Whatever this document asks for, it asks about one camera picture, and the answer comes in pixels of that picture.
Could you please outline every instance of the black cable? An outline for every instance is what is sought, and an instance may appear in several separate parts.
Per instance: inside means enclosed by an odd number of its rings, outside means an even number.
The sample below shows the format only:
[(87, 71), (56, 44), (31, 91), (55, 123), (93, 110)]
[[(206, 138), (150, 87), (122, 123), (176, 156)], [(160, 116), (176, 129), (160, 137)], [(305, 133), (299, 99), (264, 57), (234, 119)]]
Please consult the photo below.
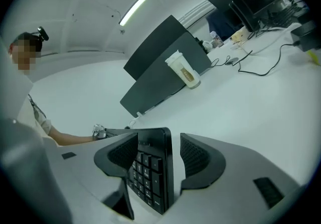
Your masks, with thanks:
[(262, 30), (262, 31), (261, 31), (261, 34), (258, 35), (259, 31), (261, 30), (261, 27), (259, 26), (259, 29), (257, 30), (255, 37), (261, 36), (261, 35), (264, 34), (266, 31), (268, 31), (268, 29), (267, 29), (267, 30)]
[(247, 37), (247, 40), (250, 40), (252, 37), (254, 37), (255, 33), (257, 34), (257, 32), (260, 30), (260, 23), (261, 23), (261, 20), (259, 19), (257, 22), (257, 25), (255, 26), (254, 31)]
[(177, 90), (176, 92), (172, 93), (171, 95), (177, 94), (179, 91), (181, 91), (186, 85), (184, 85), (182, 88), (180, 88), (179, 90)]
[(263, 35), (265, 32), (269, 32), (269, 31), (270, 31), (269, 28), (267, 28), (267, 30), (261, 30), (261, 33), (258, 34), (259, 32), (257, 32), (255, 37), (259, 37), (259, 36)]
[(272, 68), (270, 68), (269, 71), (266, 72), (265, 74), (258, 74), (258, 73), (251, 72), (251, 71), (241, 70), (241, 61), (243, 61), (247, 56), (249, 56), (252, 51), (249, 52), (248, 55), (246, 55), (243, 59), (241, 59), (241, 60), (239, 60), (239, 61), (237, 62), (238, 64), (240, 64), (240, 68), (239, 68), (238, 72), (254, 74), (254, 75), (257, 75), (257, 76), (266, 76), (266, 75), (269, 74), (270, 71), (271, 71), (273, 68), (275, 68), (276, 65), (280, 62), (280, 59), (281, 59), (281, 49), (282, 49), (282, 47), (285, 46), (285, 45), (287, 45), (287, 46), (296, 46), (295, 43), (294, 43), (294, 44), (284, 44), (284, 45), (281, 45), (281, 47), (280, 47), (280, 54), (279, 54), (279, 58), (278, 58), (277, 62), (276, 62), (276, 63), (274, 64), (274, 66), (273, 66)]
[(216, 60), (218, 60), (218, 61), (217, 61), (213, 66), (210, 66), (209, 68), (214, 68), (214, 67), (217, 67), (217, 66), (223, 66), (223, 65), (225, 65), (230, 59), (231, 59), (231, 56), (228, 55), (228, 56), (226, 57), (226, 61), (225, 61), (223, 64), (217, 65), (217, 64), (219, 63), (220, 59), (219, 59), (219, 58), (216, 58), (214, 61), (212, 61), (212, 63), (215, 62)]
[(294, 2), (294, 4), (298, 4), (298, 3), (301, 3), (301, 2), (304, 2), (304, 0), (300, 0), (298, 2)]

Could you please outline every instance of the fluorescent light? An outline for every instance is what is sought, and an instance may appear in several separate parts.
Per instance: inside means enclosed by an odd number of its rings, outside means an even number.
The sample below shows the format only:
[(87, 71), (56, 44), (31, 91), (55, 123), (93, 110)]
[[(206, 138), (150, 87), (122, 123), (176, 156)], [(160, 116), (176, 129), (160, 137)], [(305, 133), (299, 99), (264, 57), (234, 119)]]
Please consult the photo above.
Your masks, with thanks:
[(125, 16), (121, 19), (119, 24), (121, 26), (125, 26), (126, 22), (129, 20), (129, 18), (136, 12), (139, 6), (142, 5), (142, 3), (146, 0), (137, 0), (137, 2), (134, 3), (134, 5), (129, 9), (129, 11), (125, 14)]

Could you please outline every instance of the white shirt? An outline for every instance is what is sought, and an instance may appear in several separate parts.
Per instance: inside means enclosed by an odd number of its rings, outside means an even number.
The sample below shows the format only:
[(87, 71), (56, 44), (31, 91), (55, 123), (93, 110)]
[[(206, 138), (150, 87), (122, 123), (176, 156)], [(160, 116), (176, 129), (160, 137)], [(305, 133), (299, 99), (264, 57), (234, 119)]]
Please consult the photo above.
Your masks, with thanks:
[(20, 109), (17, 121), (34, 129), (41, 137), (51, 138), (48, 136), (51, 129), (50, 120), (46, 119), (37, 107), (32, 107), (28, 97)]

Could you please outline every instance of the person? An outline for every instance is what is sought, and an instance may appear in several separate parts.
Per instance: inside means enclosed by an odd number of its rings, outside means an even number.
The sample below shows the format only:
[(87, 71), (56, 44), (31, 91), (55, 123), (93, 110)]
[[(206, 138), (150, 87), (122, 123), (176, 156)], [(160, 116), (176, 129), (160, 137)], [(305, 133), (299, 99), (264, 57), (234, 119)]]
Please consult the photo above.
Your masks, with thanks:
[[(41, 56), (42, 41), (33, 34), (24, 32), (10, 44), (9, 55), (18, 69), (27, 75), (36, 58)], [(17, 121), (33, 128), (41, 137), (52, 138), (60, 146), (92, 142), (93, 137), (78, 137), (59, 132), (46, 118), (46, 115), (28, 95), (18, 114)]]

